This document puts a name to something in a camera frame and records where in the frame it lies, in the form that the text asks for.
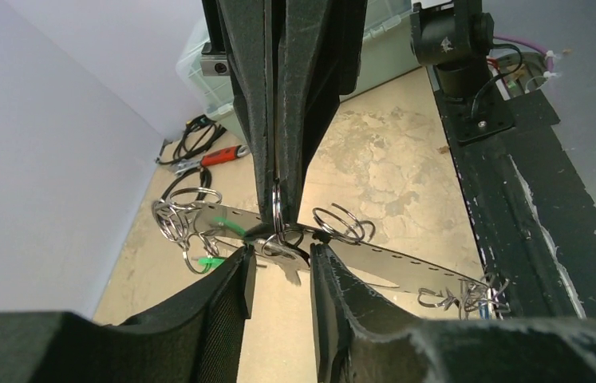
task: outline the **gray wall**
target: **gray wall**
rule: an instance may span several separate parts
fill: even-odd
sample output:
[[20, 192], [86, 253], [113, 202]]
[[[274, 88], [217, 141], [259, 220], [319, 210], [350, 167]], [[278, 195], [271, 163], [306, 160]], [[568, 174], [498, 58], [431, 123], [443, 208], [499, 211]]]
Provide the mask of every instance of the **gray wall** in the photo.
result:
[[161, 141], [0, 0], [0, 310], [93, 314]]
[[201, 0], [6, 0], [164, 137], [203, 112], [176, 73]]

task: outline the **concrete floor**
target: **concrete floor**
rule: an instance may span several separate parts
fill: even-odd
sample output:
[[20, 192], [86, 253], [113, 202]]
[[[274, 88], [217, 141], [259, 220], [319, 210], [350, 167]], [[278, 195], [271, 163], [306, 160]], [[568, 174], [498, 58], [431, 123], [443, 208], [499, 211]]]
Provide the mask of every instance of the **concrete floor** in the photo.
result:
[[[237, 144], [225, 135], [214, 149]], [[211, 168], [212, 187], [228, 206], [257, 211], [250, 156]], [[162, 237], [150, 204], [173, 176], [158, 169], [98, 307], [95, 320], [118, 323], [198, 279], [179, 248]], [[194, 186], [196, 177], [183, 183]], [[307, 176], [300, 222], [314, 225], [313, 207], [332, 202], [377, 225], [372, 243], [478, 278], [482, 274], [455, 169], [424, 70], [345, 102]], [[253, 318], [243, 340], [239, 382], [316, 381], [309, 275], [302, 286], [280, 269], [259, 269]], [[426, 318], [456, 318], [424, 309], [415, 294], [383, 292]]]

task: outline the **purple cable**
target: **purple cable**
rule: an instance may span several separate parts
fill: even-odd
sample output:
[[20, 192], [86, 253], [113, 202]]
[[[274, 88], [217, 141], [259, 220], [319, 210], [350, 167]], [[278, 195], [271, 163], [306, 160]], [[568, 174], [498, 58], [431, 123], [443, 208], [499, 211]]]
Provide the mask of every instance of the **purple cable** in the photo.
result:
[[[540, 52], [540, 54], [542, 54], [544, 57], [546, 57], [547, 52], [549, 52], [549, 50], [547, 48], [541, 46], [540, 44], [533, 42], [533, 41], [526, 40], [524, 38], [513, 38], [511, 36], [495, 35], [495, 39], [507, 41], [507, 42], [513, 42], [514, 44], [527, 46], [530, 49]], [[553, 57], [547, 57], [547, 70], [550, 73], [554, 72], [554, 58]]]

